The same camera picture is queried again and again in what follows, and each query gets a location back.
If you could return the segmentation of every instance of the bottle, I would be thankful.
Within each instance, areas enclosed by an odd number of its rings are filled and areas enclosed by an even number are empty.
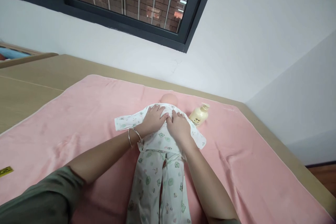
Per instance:
[[[195,124],[196,128],[208,118],[209,104],[202,103],[202,107],[197,107],[189,116],[189,119]]]

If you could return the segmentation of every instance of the bed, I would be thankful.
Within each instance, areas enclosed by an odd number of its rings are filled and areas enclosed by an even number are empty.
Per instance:
[[[90,74],[199,96],[239,108],[279,158],[293,172],[299,182],[333,218],[336,217],[335,197],[267,129],[245,104],[70,55],[47,54],[47,57],[45,55],[35,61],[0,69],[0,133],[30,116],[45,103],[59,96],[65,89]]]

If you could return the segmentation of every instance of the silver bangle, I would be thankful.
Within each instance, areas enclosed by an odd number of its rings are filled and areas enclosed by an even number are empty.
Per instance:
[[[140,134],[137,132],[137,130],[136,129],[134,129],[134,128],[131,128],[132,130],[134,130],[134,132],[138,135],[138,137],[140,138],[140,140],[138,141],[138,142],[141,142],[142,141],[142,138],[141,138],[141,136],[140,136]]]
[[[129,135],[130,135],[130,129],[128,129],[128,140],[129,140],[129,142],[130,142],[129,144],[130,144],[130,145],[131,145],[131,147],[133,148],[133,146],[132,146],[132,144],[131,144],[131,138],[130,138],[130,136],[129,136]]]

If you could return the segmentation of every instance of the sleeve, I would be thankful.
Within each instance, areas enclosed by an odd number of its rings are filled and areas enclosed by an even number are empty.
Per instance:
[[[0,223],[69,223],[84,181],[62,167],[0,206]]]
[[[124,116],[115,118],[114,119],[114,124],[116,128],[115,130],[116,131],[128,130],[129,128],[139,125],[144,120],[148,108],[149,106],[147,106],[143,110],[133,115],[129,115],[129,116],[124,115]]]
[[[191,120],[188,119],[188,122],[190,124],[190,134],[192,138],[194,139],[197,147],[199,149],[203,149],[207,142],[206,138],[198,131],[195,124]]]
[[[181,114],[183,114],[183,116],[187,119],[188,123],[190,124],[190,134],[192,138],[194,139],[197,147],[199,149],[203,149],[207,142],[206,138],[198,131],[195,124],[188,118],[188,116],[183,111],[181,111],[176,107],[173,109],[175,110],[176,113],[180,112]]]

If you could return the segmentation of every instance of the green sleeve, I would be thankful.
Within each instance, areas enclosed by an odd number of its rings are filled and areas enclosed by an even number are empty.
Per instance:
[[[62,167],[0,206],[0,223],[69,223],[84,181]]]

